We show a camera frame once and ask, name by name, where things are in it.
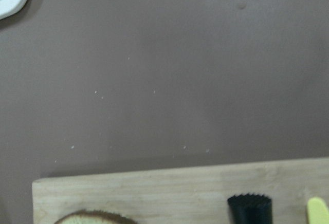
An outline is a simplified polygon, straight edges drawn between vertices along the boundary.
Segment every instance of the gray table surface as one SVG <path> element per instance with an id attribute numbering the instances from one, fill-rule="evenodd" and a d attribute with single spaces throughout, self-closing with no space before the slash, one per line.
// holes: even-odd
<path id="1" fill-rule="evenodd" d="M 329 153 L 329 0 L 29 0 L 0 21 L 0 223 L 41 177 Z"/>

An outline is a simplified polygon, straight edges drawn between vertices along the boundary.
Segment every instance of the wooden cutting board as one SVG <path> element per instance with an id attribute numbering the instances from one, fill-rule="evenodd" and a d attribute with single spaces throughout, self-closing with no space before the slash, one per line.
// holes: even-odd
<path id="1" fill-rule="evenodd" d="M 306 224 L 306 203 L 329 203 L 329 158 L 188 167 L 40 179 L 33 183 L 34 224 L 97 209 L 121 213 L 140 224 L 228 224 L 227 198 L 265 193 L 273 222 Z"/>

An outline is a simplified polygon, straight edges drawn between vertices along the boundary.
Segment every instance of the bread slice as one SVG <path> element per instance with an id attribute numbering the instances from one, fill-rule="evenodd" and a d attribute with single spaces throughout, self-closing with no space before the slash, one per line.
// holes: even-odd
<path id="1" fill-rule="evenodd" d="M 64 216 L 55 224 L 137 224 L 135 221 L 118 214 L 105 211 L 80 210 Z"/>

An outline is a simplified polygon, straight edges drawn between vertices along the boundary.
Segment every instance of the cutting board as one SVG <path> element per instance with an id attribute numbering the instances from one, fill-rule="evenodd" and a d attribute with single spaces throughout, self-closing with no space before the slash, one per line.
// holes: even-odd
<path id="1" fill-rule="evenodd" d="M 227 198 L 265 193 L 274 223 L 306 224 L 313 196 L 329 203 L 329 158 L 45 178 L 33 183 L 34 224 L 80 209 L 121 213 L 140 224 L 229 224 Z"/>

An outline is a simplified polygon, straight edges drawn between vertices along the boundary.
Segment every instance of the black cylindrical object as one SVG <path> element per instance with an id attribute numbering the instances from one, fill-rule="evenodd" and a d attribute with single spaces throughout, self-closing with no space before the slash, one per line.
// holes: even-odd
<path id="1" fill-rule="evenodd" d="M 234 195 L 227 202 L 235 224 L 272 224 L 272 200 L 265 195 Z"/>

